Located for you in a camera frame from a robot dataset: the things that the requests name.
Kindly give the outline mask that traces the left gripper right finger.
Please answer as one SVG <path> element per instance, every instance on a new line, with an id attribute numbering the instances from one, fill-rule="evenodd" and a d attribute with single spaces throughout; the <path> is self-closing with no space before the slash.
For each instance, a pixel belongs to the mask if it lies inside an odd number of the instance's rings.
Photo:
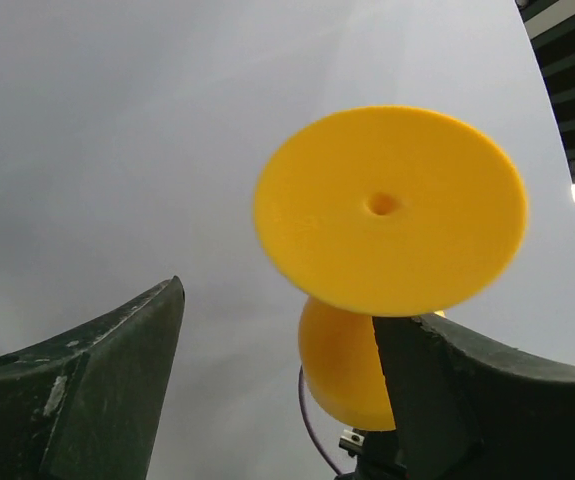
<path id="1" fill-rule="evenodd" d="M 575 479 L 575 366 L 435 314 L 373 320 L 412 479 Z"/>

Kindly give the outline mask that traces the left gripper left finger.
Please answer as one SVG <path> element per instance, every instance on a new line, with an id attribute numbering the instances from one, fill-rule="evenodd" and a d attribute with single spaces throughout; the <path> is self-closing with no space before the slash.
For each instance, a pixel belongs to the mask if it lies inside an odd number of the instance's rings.
<path id="1" fill-rule="evenodd" d="M 144 479 L 185 305 L 179 278 L 0 356 L 0 479 Z"/>

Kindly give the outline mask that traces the orange wine glass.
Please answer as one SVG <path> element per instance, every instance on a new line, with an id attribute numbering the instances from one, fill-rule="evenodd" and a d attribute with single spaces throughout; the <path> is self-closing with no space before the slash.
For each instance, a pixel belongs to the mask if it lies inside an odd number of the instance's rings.
<path id="1" fill-rule="evenodd" d="M 449 115 L 369 106 L 288 138 L 253 195 L 258 241 L 307 297 L 304 382 L 335 420 L 395 428 L 377 317 L 443 314 L 493 283 L 529 217 L 524 181 L 487 135 Z"/>

